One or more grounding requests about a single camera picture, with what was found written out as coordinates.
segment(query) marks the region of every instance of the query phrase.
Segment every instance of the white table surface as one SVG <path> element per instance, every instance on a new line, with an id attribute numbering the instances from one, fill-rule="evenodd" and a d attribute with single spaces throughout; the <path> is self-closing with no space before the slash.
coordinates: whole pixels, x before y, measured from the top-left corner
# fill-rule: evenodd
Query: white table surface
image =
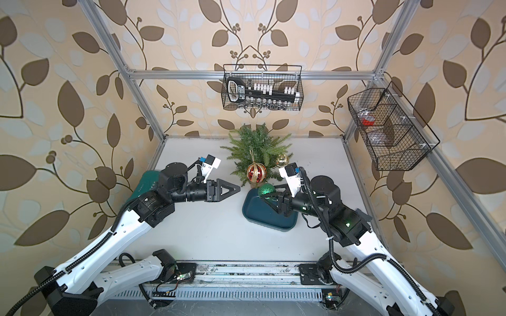
<path id="1" fill-rule="evenodd" d="M 365 212 L 355 178 L 341 139 L 290 139 L 290 151 L 298 166 L 306 169 L 309 179 L 326 175 L 341 189 L 343 203 Z M 156 165 L 164 169 L 171 162 L 192 164 L 208 154 L 222 160 L 209 178 L 221 178 L 240 184 L 230 173 L 235 169 L 229 152 L 220 146 L 229 145 L 228 139 L 169 139 Z M 193 178 L 196 168 L 188 174 Z M 253 260 L 253 261 L 317 261 L 328 251 L 326 234 L 320 229 L 309 229 L 300 216 L 296 226 L 281 232 L 249 222 L 242 215 L 242 205 L 249 184 L 228 199 L 218 203 L 177 203 L 176 211 L 162 223 L 131 244 L 126 252 L 134 258 L 144 258 L 153 251 L 166 249 L 176 260 Z M 309 224 L 319 221 L 308 216 Z M 334 244 L 335 252 L 346 260 L 353 260 L 348 251 Z"/>

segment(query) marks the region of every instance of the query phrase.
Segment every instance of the wire basket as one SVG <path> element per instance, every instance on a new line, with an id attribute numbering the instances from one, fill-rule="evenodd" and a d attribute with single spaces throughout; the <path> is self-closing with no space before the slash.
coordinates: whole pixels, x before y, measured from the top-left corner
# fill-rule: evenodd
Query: wire basket
<path id="1" fill-rule="evenodd" d="M 377 170 L 413 169 L 440 141 L 413 107 L 416 117 L 401 108 L 390 84 L 387 88 L 370 88 L 348 97 L 348 108 L 364 139 Z M 427 126 L 435 139 L 427 140 L 414 120 Z"/>
<path id="2" fill-rule="evenodd" d="M 225 64 L 223 108 L 229 111 L 237 108 L 300 111 L 304 99 L 301 71 L 302 66 L 286 64 Z"/>

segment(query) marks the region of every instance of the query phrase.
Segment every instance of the artificial pine tree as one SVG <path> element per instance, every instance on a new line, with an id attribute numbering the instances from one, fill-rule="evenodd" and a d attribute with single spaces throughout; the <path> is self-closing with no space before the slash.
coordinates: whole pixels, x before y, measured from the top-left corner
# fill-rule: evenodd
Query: artificial pine tree
<path id="1" fill-rule="evenodd" d="M 273 178 L 279 181 L 283 180 L 279 172 L 271 170 L 271 168 L 277 167 L 277 156 L 281 154 L 286 154 L 289 158 L 293 156 L 293 153 L 287 154 L 286 151 L 291 144 L 286 146 L 281 144 L 286 141 L 291 134 L 283 138 L 272 137 L 269 135 L 269 130 L 265 126 L 265 123 L 261 126 L 257 125 L 256 130 L 252 130 L 250 127 L 243 125 L 240 129 L 235 129 L 232 132 L 239 134 L 240 139 L 234 139 L 232 134 L 229 133 L 230 143 L 233 147 L 221 146 L 221 148 L 228 149 L 232 152 L 227 159 L 239 160 L 239 162 L 235 162 L 236 168 L 231 174 L 239 176 L 242 181 L 242 186 L 248 182 L 246 170 L 254 162 L 262 163 L 267 169 L 265 181 Z"/>

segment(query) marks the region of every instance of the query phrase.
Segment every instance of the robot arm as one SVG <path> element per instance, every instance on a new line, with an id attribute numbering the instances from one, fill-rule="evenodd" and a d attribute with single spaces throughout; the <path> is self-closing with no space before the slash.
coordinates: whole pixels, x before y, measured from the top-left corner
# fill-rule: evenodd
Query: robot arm
<path id="1" fill-rule="evenodd" d="M 330 276 L 374 306 L 383 315 L 448 316 L 453 306 L 445 298 L 436 298 L 404 270 L 372 231 L 371 217 L 352 210 L 341 201 L 341 192 L 332 179 L 319 175 L 310 182 L 303 168 L 295 163 L 280 168 L 287 185 L 260 188 L 260 198 L 279 214 L 297 211 L 316 216 L 327 233 L 332 261 Z M 361 263 L 350 267 L 337 260 L 334 241 L 346 247 Z M 360 273 L 366 266 L 380 284 Z"/>
<path id="2" fill-rule="evenodd" d="M 178 202 L 219 202 L 240 191 L 221 179 L 207 179 L 220 160 L 208 155 L 190 168 L 171 163 L 157 181 L 144 183 L 142 192 L 119 211 L 114 224 L 80 253 L 56 268 L 44 267 L 35 274 L 39 284 L 7 313 L 14 313 L 31 297 L 42 292 L 55 316 L 88 316 L 110 297 L 147 281 L 167 282 L 174 278 L 176 261 L 165 251 L 113 272 L 101 271 L 133 241 L 156 227 L 175 210 Z M 198 165 L 197 176 L 188 182 L 188 171 Z"/>

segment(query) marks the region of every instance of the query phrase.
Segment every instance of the green ball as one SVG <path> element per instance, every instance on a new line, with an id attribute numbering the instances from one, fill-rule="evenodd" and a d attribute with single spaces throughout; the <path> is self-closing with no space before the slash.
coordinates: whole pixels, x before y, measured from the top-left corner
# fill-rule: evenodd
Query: green ball
<path id="1" fill-rule="evenodd" d="M 276 192 L 276 188 L 269 183 L 264 184 L 258 189 L 258 196 L 262 197 L 265 194 Z"/>

